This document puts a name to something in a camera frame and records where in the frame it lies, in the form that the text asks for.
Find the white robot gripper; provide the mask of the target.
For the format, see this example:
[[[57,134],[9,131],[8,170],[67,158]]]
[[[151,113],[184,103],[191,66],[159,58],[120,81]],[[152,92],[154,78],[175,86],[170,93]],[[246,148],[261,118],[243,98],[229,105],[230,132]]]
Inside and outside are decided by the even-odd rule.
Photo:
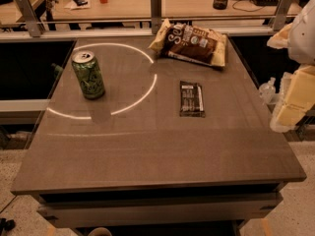
[[[274,34],[267,45],[287,48],[291,60],[309,64],[300,65],[293,74],[285,72],[281,79],[270,128],[285,133],[293,130],[315,105],[315,0],[309,0],[293,23]]]

